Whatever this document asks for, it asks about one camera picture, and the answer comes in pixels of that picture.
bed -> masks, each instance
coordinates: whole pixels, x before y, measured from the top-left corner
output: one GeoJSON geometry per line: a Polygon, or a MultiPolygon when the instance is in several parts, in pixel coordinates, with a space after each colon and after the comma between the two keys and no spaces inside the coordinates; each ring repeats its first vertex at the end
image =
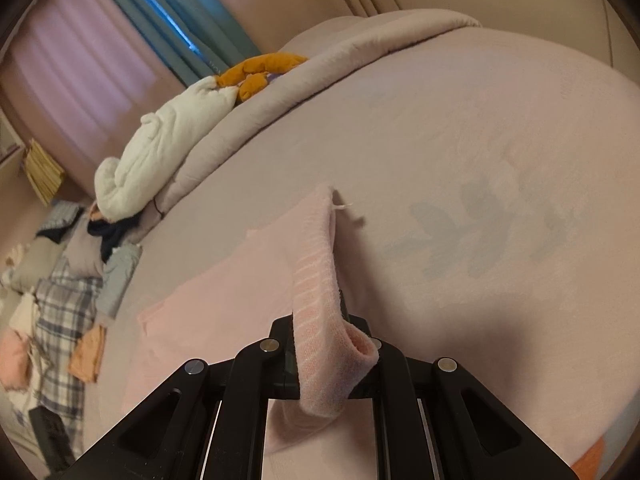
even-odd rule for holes
{"type": "MultiPolygon", "coordinates": [[[[351,204],[350,250],[376,283],[354,314],[375,336],[459,360],[569,464],[621,414],[634,426],[640,89],[588,56],[447,11],[336,18],[283,51],[310,61],[233,110],[158,197],[166,216],[87,391],[86,446],[124,415],[136,317],[321,182],[351,204]],[[327,63],[344,70],[324,76],[327,63]]],[[[231,356],[253,341],[248,315],[211,327],[235,331],[231,356]]],[[[263,477],[373,478],[369,414],[353,401],[266,457],[263,477]]]]}

teal curtain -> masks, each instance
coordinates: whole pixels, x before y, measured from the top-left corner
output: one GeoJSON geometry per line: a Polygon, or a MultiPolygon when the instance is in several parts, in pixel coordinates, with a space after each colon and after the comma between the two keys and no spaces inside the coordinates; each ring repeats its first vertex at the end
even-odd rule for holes
{"type": "Polygon", "coordinates": [[[260,51],[219,0],[114,0],[186,86],[260,51]]]}

silver bolt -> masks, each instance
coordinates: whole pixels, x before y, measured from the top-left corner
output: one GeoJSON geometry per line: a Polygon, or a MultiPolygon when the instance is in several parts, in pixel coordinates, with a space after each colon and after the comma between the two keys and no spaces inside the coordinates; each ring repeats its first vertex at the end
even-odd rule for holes
{"type": "Polygon", "coordinates": [[[260,341],[260,350],[263,352],[275,352],[278,348],[280,348],[280,343],[275,339],[268,338],[260,341]]]}
{"type": "Polygon", "coordinates": [[[438,361],[438,368],[443,372],[454,372],[458,368],[458,363],[449,357],[443,357],[438,361]]]}
{"type": "Polygon", "coordinates": [[[192,359],[184,365],[184,371],[189,375],[197,375],[204,370],[204,363],[200,359],[192,359]]]}

orange plush toy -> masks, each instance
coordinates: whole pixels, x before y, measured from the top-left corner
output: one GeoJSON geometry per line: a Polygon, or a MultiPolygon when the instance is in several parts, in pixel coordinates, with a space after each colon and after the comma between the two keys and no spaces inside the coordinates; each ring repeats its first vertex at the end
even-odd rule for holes
{"type": "Polygon", "coordinates": [[[286,52],[263,54],[245,59],[223,75],[216,76],[216,80],[220,88],[239,85],[238,98],[244,103],[249,97],[266,88],[270,74],[286,74],[306,60],[306,57],[286,52]]]}

stack of yellow paper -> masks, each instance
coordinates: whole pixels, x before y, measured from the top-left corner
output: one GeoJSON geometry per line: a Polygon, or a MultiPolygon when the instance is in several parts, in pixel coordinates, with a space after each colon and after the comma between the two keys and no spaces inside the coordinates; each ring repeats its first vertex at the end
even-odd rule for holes
{"type": "Polygon", "coordinates": [[[65,170],[45,152],[43,147],[32,140],[24,159],[24,173],[38,198],[44,205],[49,205],[62,186],[65,170]]]}

